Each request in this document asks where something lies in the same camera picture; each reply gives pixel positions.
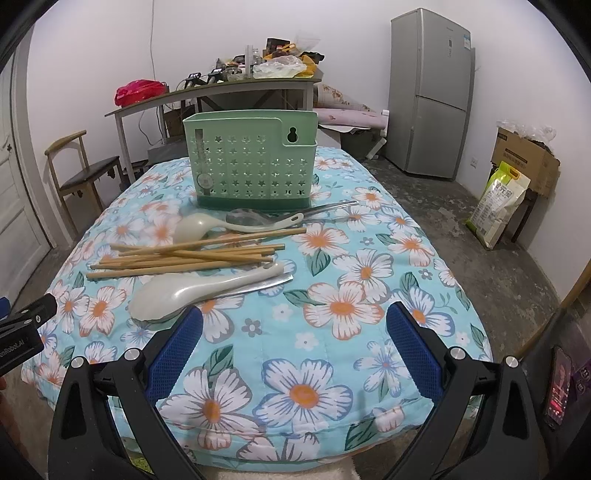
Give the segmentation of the green plastic utensil holder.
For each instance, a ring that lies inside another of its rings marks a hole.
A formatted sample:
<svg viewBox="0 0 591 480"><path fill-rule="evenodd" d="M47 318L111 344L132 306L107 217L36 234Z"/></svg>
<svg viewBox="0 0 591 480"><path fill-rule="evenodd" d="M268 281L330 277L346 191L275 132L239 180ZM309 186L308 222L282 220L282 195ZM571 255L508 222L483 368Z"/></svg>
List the green plastic utensil holder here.
<svg viewBox="0 0 591 480"><path fill-rule="evenodd" d="M288 212L311 205L314 111L211 111L183 127L199 207Z"/></svg>

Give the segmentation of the small white ceramic spoon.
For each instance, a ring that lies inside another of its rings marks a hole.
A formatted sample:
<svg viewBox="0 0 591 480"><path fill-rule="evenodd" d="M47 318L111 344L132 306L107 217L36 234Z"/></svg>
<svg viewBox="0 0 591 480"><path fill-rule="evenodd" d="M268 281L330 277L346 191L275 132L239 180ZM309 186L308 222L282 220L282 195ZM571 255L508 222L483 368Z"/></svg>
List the small white ceramic spoon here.
<svg viewBox="0 0 591 480"><path fill-rule="evenodd" d="M195 213L183 218L177 225L173 234L173 243L181 244L199 241L215 229L224 229L230 232L238 233L259 233L267 231L283 230L285 228L300 225L304 221L304 214L297 213L280 221L274 221L267 225L238 225L231 224L224 220L206 215L204 213Z"/></svg>

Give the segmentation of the silver refrigerator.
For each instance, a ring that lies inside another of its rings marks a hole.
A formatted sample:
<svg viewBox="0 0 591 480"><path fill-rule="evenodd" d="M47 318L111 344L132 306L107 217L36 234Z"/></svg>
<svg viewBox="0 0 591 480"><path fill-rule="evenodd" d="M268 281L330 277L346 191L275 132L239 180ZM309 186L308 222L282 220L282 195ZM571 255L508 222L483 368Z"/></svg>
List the silver refrigerator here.
<svg viewBox="0 0 591 480"><path fill-rule="evenodd" d="M425 8L391 21L385 157L403 172L456 178L472 107L471 32Z"/></svg>

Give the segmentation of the yellow plastic bag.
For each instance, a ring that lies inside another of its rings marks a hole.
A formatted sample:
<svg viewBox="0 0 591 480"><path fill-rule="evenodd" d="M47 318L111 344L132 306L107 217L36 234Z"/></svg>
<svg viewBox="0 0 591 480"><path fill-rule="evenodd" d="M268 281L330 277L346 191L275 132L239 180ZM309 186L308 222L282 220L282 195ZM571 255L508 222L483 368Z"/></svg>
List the yellow plastic bag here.
<svg viewBox="0 0 591 480"><path fill-rule="evenodd" d="M304 70L298 72L297 78L313 78L318 73L318 64L325 59L325 55L318 52L303 52L298 57L304 65Z"/></svg>

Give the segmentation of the wooden chopstick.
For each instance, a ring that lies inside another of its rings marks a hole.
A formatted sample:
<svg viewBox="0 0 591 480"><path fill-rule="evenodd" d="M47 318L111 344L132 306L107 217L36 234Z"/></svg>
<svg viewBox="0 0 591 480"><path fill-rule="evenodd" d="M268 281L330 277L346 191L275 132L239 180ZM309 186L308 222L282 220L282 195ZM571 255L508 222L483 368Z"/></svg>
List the wooden chopstick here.
<svg viewBox="0 0 591 480"><path fill-rule="evenodd" d="M149 258L132 258L124 257L114 259L113 261L101 261L98 263L99 267L111 267L111 266L128 266L128 265L139 265L139 264L172 264L174 262L211 262L211 261L226 261L226 262L239 262L239 261L270 261L270 255L263 255L262 253L254 253L253 255L247 254L214 254L212 256L205 257L194 257L194 256L150 256Z"/></svg>
<svg viewBox="0 0 591 480"><path fill-rule="evenodd" d="M304 234L305 232L307 232L306 227L297 227L297 228L287 228L287 229L280 229L280 230L276 230L276 231L267 231L267 232L260 232L260 233L232 234L232 235L228 235L228 236L221 236L221 237L215 237L215 238L209 238L209 239L197 240L197 241L190 241L190 242L181 242L181 243L156 246L156 247L111 243L110 248L112 250L115 250L118 252L123 252L123 253L129 254L129 255L143 254L146 252L159 253L159 252L168 252L168 251L175 251L175 250L190 250L190 249L195 249L198 247L209 246L209 245L242 243L245 241L256 240L256 239L280 238L280 237Z"/></svg>
<svg viewBox="0 0 591 480"><path fill-rule="evenodd" d="M163 255L169 257L181 257L181 258L197 258L197 259L209 259L211 261L226 261L226 262L240 262L240 261L254 261L254 262L269 262L273 260L270 253L246 253L246 254L195 254L194 256L189 255Z"/></svg>
<svg viewBox="0 0 591 480"><path fill-rule="evenodd" d="M124 278L142 275L156 275L166 273L184 273L190 271L205 271L214 270L221 268L229 268L235 266L244 266L252 264L252 261L245 263L239 262L228 262L228 261L214 261L204 263L190 263L181 265L167 265L167 266L156 266L156 267L145 267L145 268L134 268L134 269L122 269L122 270L109 270L101 272L91 272L86 274L88 280L101 280L108 278Z"/></svg>
<svg viewBox="0 0 591 480"><path fill-rule="evenodd" d="M218 248L218 249L202 249L202 250L188 250L188 249L178 249L178 250L171 250L166 252L155 252L154 250L140 252L137 251L127 251L121 252L119 254L120 257L137 257L142 255L189 255L194 256L195 254L246 254L246 253L270 253L274 251L281 251L287 248L285 244L259 244L259 245L252 245L252 246L240 246L235 248Z"/></svg>
<svg viewBox="0 0 591 480"><path fill-rule="evenodd" d="M91 265L91 270L124 270L124 269L141 269L150 267L163 267L163 266L176 266L185 265L191 263L210 263L209 259L197 259L197 258L181 258L172 257L164 258L160 260L146 260L138 262L127 262L127 263L111 263L111 264L95 264Z"/></svg>

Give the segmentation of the grey desk table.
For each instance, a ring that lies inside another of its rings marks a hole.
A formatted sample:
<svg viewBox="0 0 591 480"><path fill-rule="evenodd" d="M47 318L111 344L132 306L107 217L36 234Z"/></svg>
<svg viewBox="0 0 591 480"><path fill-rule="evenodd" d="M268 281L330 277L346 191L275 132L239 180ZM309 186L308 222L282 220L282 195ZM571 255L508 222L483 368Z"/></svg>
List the grey desk table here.
<svg viewBox="0 0 591 480"><path fill-rule="evenodd" d="M124 118L146 110L155 109L157 113L157 125L162 129L165 129L163 118L164 105L195 100L197 103L204 103L214 111L219 111L221 110L221 106L212 100L213 97L243 93L252 94L254 92L260 92L261 95L256 99L256 102L253 103L252 109L263 108L274 95L277 95L283 102L281 105L283 108L311 110L314 107L315 85L321 81L322 73L318 73L311 78L245 79L235 82L200 85L167 92L126 107L116 108L105 114L105 117L112 116L115 121L121 150L120 160L122 168L126 171L128 183L133 184L135 181L135 173L125 135Z"/></svg>

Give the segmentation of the smartphone with red screen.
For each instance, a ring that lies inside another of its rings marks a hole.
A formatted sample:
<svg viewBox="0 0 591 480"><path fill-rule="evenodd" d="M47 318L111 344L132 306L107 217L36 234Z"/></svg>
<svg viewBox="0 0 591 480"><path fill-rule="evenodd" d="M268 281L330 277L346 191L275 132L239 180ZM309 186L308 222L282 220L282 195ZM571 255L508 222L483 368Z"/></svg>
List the smartphone with red screen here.
<svg viewBox="0 0 591 480"><path fill-rule="evenodd" d="M572 376L572 360L564 350L556 345L553 348L551 378L548 388L544 416L546 423L554 430L564 420Z"/></svg>

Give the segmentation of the white door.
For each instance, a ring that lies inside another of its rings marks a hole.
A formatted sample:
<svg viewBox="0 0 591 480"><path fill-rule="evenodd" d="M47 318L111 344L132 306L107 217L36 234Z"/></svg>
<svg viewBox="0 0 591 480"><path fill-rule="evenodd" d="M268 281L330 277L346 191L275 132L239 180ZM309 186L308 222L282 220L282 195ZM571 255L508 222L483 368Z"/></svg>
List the white door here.
<svg viewBox="0 0 591 480"><path fill-rule="evenodd" d="M0 294L11 303L50 250L27 193L12 125L13 61L1 72L0 121Z"/></svg>

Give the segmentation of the steel ladle spoon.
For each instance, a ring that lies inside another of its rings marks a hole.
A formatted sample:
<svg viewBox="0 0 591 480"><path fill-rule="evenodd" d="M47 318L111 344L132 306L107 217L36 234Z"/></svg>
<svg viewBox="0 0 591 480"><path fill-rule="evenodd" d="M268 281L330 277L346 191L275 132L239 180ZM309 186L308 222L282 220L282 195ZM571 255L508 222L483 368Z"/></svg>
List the steel ladle spoon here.
<svg viewBox="0 0 591 480"><path fill-rule="evenodd" d="M304 219L308 219L315 214L320 214L352 205L356 205L356 200L339 201L315 206L308 209L299 210L298 213L304 215ZM253 209L235 209L226 213L225 221L230 224L243 226L263 226L270 225L271 223L276 223L281 220L286 220L287 218L290 218L290 216L290 213L264 213Z"/></svg>

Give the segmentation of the pink floral mattress roll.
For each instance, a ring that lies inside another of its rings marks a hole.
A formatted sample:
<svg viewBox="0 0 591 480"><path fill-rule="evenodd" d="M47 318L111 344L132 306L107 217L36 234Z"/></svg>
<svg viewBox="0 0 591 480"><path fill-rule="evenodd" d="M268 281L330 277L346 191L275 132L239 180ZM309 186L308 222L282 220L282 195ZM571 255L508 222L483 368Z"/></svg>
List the pink floral mattress roll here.
<svg viewBox="0 0 591 480"><path fill-rule="evenodd" d="M329 126L384 130L388 117L325 83L315 84L314 111L318 123Z"/></svg>

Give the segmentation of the yellow green rice bag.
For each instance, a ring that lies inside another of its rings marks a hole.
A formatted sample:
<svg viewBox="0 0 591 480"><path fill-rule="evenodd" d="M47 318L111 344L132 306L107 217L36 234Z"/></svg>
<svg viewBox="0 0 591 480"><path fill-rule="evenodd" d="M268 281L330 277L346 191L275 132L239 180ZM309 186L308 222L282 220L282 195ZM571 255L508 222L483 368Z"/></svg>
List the yellow green rice bag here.
<svg viewBox="0 0 591 480"><path fill-rule="evenodd" d="M504 161L489 178L478 205L466 222L487 250L492 250L498 243L525 199L529 185L529 177Z"/></svg>

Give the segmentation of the large white ceramic spoon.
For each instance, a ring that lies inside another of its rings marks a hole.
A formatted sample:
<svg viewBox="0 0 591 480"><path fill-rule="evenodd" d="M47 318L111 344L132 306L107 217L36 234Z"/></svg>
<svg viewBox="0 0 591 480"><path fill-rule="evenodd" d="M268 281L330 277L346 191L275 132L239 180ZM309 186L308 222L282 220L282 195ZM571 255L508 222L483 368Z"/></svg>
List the large white ceramic spoon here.
<svg viewBox="0 0 591 480"><path fill-rule="evenodd" d="M206 297L263 281L286 273L284 264L222 276L197 276L190 273L167 273L141 286L128 304L128 313L141 322L159 321L174 316L184 307L206 300Z"/></svg>

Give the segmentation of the wooden chair black seat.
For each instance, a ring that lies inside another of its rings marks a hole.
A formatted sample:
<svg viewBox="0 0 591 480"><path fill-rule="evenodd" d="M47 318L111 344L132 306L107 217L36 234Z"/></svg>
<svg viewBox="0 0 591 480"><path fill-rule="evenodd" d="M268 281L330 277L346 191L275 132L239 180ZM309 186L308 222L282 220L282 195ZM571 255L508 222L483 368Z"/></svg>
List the wooden chair black seat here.
<svg viewBox="0 0 591 480"><path fill-rule="evenodd" d="M89 162L84 145L84 136L86 134L86 130L79 130L60 137L52 142L44 151L55 192L66 215L69 226L76 234L78 234L80 230L77 228L71 209L67 205L66 198L68 196L78 196L79 198L82 198L85 194L88 194L91 199L91 206L98 215L101 215L105 209L105 205L95 186L96 181L103 176L108 176L110 179L118 178L120 181L120 191L123 192L127 188L126 177L124 176L121 160L118 156L107 157L96 163ZM56 171L55 161L60 152L67 148L75 148L77 150L80 170L68 180L60 181Z"/></svg>

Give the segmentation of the red plastic bag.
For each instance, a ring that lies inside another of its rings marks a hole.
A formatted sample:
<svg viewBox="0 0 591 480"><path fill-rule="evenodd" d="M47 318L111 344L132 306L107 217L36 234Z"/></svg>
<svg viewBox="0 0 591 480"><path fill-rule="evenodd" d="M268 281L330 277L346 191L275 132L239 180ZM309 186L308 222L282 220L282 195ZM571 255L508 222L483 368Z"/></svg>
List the red plastic bag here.
<svg viewBox="0 0 591 480"><path fill-rule="evenodd" d="M116 90L114 104L124 108L167 92L168 86L164 82L146 79L134 80Z"/></svg>

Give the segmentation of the cardboard box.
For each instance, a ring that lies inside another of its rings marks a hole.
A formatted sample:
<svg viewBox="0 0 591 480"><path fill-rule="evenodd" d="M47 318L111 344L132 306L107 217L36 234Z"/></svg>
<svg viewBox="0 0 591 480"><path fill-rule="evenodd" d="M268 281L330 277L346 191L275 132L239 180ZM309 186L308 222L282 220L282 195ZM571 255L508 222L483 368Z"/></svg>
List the cardboard box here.
<svg viewBox="0 0 591 480"><path fill-rule="evenodd" d="M540 142L499 127L491 162L505 162L526 175L529 189L543 197L549 198L555 189L560 161Z"/></svg>

